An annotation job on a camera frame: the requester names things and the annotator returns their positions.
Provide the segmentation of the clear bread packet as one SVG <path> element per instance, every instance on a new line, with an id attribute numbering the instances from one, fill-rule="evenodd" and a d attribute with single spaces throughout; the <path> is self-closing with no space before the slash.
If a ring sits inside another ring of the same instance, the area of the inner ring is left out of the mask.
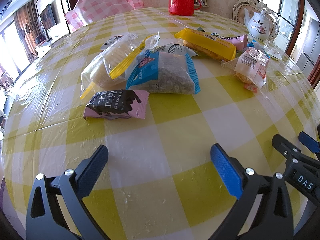
<path id="1" fill-rule="evenodd" d="M 221 66 L 234 72 L 247 90 L 257 93 L 267 83 L 266 71 L 270 58 L 254 47 L 248 47 L 239 57 L 225 61 Z"/>

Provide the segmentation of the yellow biscuit package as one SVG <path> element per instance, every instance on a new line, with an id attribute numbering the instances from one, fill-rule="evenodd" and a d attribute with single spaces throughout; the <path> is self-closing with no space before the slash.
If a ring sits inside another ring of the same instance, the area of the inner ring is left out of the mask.
<path id="1" fill-rule="evenodd" d="M 216 36 L 184 28 L 174 35 L 176 39 L 182 39 L 188 48 L 203 53 L 212 59 L 231 61 L 236 56 L 236 46 Z"/>

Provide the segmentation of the pink chocolate snack packet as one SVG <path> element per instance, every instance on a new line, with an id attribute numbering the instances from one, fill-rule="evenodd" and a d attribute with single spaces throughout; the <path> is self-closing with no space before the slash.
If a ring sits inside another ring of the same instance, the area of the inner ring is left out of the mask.
<path id="1" fill-rule="evenodd" d="M 149 92 L 145 90 L 109 90 L 97 92 L 85 107 L 84 118 L 145 119 Z"/>

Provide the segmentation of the blue seed snack bag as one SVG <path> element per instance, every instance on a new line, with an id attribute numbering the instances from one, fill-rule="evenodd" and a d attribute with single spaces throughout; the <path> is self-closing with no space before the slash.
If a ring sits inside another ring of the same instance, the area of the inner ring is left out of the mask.
<path id="1" fill-rule="evenodd" d="M 147 50 L 127 79 L 126 89 L 149 93 L 197 94 L 199 78 L 189 54 Z"/>

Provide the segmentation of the clear rice cracker bag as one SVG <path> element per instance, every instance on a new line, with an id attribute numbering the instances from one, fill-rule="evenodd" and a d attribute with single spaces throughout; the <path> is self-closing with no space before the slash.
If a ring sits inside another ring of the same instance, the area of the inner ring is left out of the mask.
<path id="1" fill-rule="evenodd" d="M 109 39 L 81 73 L 80 98 L 127 81 L 138 64 L 138 57 L 156 48 L 159 40 L 159 33 L 148 36 L 128 33 Z"/>

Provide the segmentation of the white green snack packet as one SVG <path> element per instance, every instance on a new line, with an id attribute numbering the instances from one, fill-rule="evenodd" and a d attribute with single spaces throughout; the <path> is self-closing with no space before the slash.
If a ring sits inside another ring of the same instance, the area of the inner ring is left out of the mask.
<path id="1" fill-rule="evenodd" d="M 174 38 L 167 38 L 161 40 L 159 42 L 159 45 L 154 49 L 154 51 L 162 51 L 165 53 L 171 53 L 175 55 L 188 54 L 190 57 L 198 55 L 195 51 L 185 46 L 182 40 L 177 40 Z"/>

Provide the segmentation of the small clear white packet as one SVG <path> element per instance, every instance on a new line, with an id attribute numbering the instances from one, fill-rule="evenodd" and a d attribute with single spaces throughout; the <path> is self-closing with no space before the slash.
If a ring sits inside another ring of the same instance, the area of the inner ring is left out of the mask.
<path id="1" fill-rule="evenodd" d="M 274 60 L 282 60 L 281 53 L 273 48 L 273 45 L 271 43 L 264 43 L 264 50 L 268 57 L 274 59 Z"/>

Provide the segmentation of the pink wafer packet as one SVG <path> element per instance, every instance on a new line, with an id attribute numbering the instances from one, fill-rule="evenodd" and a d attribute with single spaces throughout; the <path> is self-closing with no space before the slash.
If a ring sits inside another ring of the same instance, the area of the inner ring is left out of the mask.
<path id="1" fill-rule="evenodd" d="M 221 36 L 218 33 L 211 33 L 211 35 L 221 38 L 235 45 L 237 51 L 243 51 L 247 47 L 247 38 L 248 38 L 247 34 L 244 34 L 241 36 L 231 36 L 231 37 Z"/>

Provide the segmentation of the yellow green checkered tablecloth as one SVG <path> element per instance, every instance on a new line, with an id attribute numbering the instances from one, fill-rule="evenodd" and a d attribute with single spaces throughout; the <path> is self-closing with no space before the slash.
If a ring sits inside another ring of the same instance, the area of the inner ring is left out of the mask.
<path id="1" fill-rule="evenodd" d="M 167 9 L 134 10 L 80 28 L 21 76 L 2 152 L 7 192 L 21 223 L 38 173 L 58 176 L 104 144 L 108 163 L 84 202 L 110 238 L 207 239 L 235 202 L 210 161 L 212 144 L 270 176 L 285 168 L 272 147 L 275 134 L 294 144 L 301 131 L 317 137 L 319 100 L 285 54 L 269 62 L 264 94 L 247 90 L 219 62 L 195 57 L 198 94 L 151 94 L 143 120 L 83 117 L 88 101 L 80 99 L 81 73 L 106 40 L 160 33 L 169 43 L 184 28 L 223 36 L 246 32 L 204 11 L 182 17 Z"/>

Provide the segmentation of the white floral teapot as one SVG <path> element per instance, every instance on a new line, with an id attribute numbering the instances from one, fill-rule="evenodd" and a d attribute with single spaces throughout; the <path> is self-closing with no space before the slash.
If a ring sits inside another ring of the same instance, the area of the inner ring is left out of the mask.
<path id="1" fill-rule="evenodd" d="M 252 17 L 249 15 L 247 8 L 244 8 L 244 23 L 251 36 L 259 40 L 268 40 L 271 37 L 271 31 L 277 29 L 275 23 L 267 17 L 266 11 L 255 12 Z"/>

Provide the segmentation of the white ornate chair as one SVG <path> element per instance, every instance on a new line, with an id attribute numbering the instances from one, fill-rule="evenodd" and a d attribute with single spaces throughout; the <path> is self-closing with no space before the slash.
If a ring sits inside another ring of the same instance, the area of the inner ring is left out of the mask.
<path id="1" fill-rule="evenodd" d="M 249 18 L 252 18 L 255 12 L 265 12 L 270 22 L 269 41 L 274 41 L 279 33 L 279 15 L 272 11 L 263 0 L 239 0 L 235 3 L 232 11 L 232 19 L 241 24 L 245 24 L 245 9 L 247 9 Z"/>

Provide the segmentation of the wooden corner shelf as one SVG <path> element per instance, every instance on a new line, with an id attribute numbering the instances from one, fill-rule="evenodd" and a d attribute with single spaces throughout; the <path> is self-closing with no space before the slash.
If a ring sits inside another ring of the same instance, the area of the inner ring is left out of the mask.
<path id="1" fill-rule="evenodd" d="M 194 7 L 195 9 L 207 8 L 208 0 L 194 0 Z"/>

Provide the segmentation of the pink checkered covered chair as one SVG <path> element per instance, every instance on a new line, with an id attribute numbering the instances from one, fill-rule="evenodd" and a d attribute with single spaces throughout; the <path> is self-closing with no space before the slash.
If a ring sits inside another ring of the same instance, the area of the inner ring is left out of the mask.
<path id="1" fill-rule="evenodd" d="M 142 0 L 78 0 L 74 9 L 65 13 L 65 20 L 74 32 L 103 18 L 143 7 Z"/>

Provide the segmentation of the wall television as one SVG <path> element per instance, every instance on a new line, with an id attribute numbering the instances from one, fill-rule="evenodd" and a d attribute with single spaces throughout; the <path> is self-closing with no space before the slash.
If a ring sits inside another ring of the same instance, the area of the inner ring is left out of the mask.
<path id="1" fill-rule="evenodd" d="M 40 21 L 44 31 L 48 31 L 50 28 L 56 25 L 55 15 L 50 3 L 40 13 Z"/>

